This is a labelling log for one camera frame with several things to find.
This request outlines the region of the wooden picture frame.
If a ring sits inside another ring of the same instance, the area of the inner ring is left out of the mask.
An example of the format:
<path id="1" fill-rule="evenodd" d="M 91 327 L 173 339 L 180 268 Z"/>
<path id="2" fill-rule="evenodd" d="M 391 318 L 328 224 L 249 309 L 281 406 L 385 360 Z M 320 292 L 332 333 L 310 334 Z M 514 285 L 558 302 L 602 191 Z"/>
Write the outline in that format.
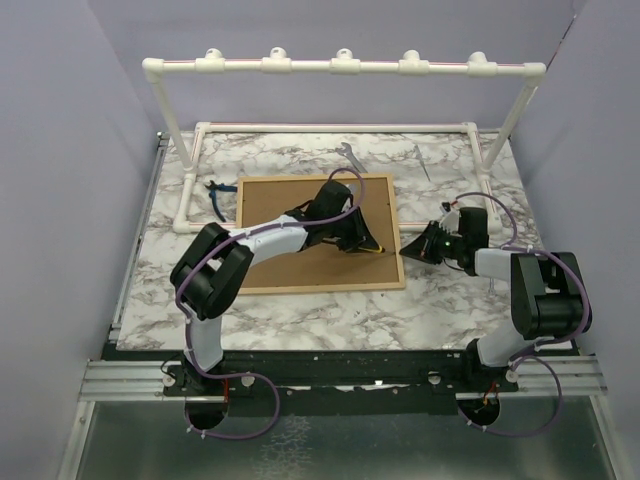
<path id="1" fill-rule="evenodd" d="M 315 197 L 325 175 L 241 177 L 236 224 L 254 226 L 272 220 Z M 395 255 L 343 253 L 320 244 L 300 253 L 281 255 L 252 267 L 242 295 L 394 290 L 405 287 L 393 176 L 364 176 L 361 211 L 374 238 Z"/>

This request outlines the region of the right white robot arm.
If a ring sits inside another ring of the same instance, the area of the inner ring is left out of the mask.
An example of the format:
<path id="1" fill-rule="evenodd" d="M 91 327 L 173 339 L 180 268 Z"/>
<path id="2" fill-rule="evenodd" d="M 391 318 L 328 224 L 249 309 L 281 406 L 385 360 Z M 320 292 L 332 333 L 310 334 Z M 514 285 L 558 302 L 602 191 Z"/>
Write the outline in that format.
<path id="1" fill-rule="evenodd" d="M 573 339 L 591 326 L 591 306 L 575 255 L 491 248 L 483 208 L 450 208 L 400 254 L 431 265 L 450 260 L 469 276 L 509 284 L 511 320 L 477 340 L 472 347 L 477 357 L 459 367 L 461 383 L 469 390 L 491 384 L 494 367 L 506 367 L 539 346 Z"/>

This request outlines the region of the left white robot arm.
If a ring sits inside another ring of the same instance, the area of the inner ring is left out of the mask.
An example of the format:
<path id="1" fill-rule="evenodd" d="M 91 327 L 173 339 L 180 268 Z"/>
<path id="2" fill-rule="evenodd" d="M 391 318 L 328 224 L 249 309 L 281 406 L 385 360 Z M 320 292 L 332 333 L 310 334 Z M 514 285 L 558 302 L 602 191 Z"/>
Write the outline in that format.
<path id="1" fill-rule="evenodd" d="M 206 225 L 170 274 L 176 305 L 186 315 L 186 382 L 206 395 L 220 385 L 222 315 L 250 268 L 326 243 L 348 253 L 382 253 L 349 186 L 326 181 L 317 195 L 276 219 L 235 231 Z"/>

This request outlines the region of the large grey wrench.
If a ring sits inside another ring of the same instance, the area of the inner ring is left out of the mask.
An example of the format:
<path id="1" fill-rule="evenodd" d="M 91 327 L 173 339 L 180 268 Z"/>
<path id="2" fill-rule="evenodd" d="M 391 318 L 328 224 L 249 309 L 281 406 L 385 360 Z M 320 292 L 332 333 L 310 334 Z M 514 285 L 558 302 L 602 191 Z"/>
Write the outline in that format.
<path id="1" fill-rule="evenodd" d="M 341 146 L 336 149 L 336 152 L 342 157 L 346 158 L 352 167 L 359 173 L 367 173 L 368 170 L 355 156 L 352 146 L 347 142 L 342 142 Z"/>

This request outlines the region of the white PVC pipe rack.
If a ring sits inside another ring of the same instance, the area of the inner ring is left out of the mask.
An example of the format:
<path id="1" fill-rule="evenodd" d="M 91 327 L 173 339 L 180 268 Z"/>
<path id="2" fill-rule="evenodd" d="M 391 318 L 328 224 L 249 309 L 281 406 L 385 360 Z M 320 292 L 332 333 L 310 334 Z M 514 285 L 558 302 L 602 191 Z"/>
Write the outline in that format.
<path id="1" fill-rule="evenodd" d="M 460 62 L 433 62 L 420 57 L 416 50 L 408 50 L 395 61 L 364 61 L 353 56 L 351 50 L 342 48 L 328 60 L 296 60 L 281 47 L 274 47 L 261 59 L 226 59 L 222 53 L 209 49 L 194 60 L 164 60 L 146 58 L 142 62 L 146 80 L 150 84 L 170 139 L 176 148 L 183 169 L 183 187 L 173 230 L 178 234 L 194 233 L 198 223 L 188 219 L 192 194 L 198 178 L 198 164 L 202 142 L 209 133 L 357 133 L 357 134 L 444 134 L 460 133 L 469 137 L 474 169 L 480 191 L 485 195 L 488 208 L 488 227 L 491 233 L 500 231 L 501 218 L 497 202 L 491 198 L 493 191 L 490 175 L 493 165 L 520 117 L 542 83 L 547 66 L 539 62 L 497 63 L 487 59 L 481 51 L 472 53 L 468 60 Z M 445 124 L 301 124 L 301 123 L 214 123 L 198 122 L 194 128 L 194 143 L 188 148 L 178 125 L 164 79 L 169 74 L 194 73 L 222 75 L 235 72 L 290 75 L 296 73 L 327 73 L 331 75 L 357 76 L 365 74 L 390 74 L 405 77 L 455 75 L 468 78 L 518 77 L 524 85 L 511 107 L 496 139 L 488 152 L 482 150 L 479 130 L 473 122 Z"/>

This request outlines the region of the blue handled pliers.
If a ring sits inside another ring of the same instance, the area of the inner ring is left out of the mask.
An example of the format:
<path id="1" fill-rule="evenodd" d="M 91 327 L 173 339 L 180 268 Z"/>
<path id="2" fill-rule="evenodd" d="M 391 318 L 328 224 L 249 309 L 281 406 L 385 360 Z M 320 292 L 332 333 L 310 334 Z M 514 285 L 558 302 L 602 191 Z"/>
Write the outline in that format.
<path id="1" fill-rule="evenodd" d="M 205 188 L 208 190 L 208 196 L 211 200 L 211 204 L 214 210 L 216 217 L 222 222 L 226 222 L 226 218 L 223 215 L 221 209 L 218 204 L 218 193 L 236 193 L 238 188 L 234 185 L 226 185 L 224 183 L 216 183 L 213 180 L 209 180 L 205 183 Z"/>

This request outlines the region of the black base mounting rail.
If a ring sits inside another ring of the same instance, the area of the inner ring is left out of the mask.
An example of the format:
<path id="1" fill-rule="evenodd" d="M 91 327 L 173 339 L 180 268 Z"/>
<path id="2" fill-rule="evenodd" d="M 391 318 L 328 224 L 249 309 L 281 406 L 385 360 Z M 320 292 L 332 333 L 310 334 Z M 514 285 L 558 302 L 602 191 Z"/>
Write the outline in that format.
<path id="1" fill-rule="evenodd" d="M 210 376 L 169 366 L 163 394 L 200 413 L 238 417 L 426 413 L 454 415 L 459 399 L 512 393 L 504 368 L 471 349 L 226 352 Z"/>

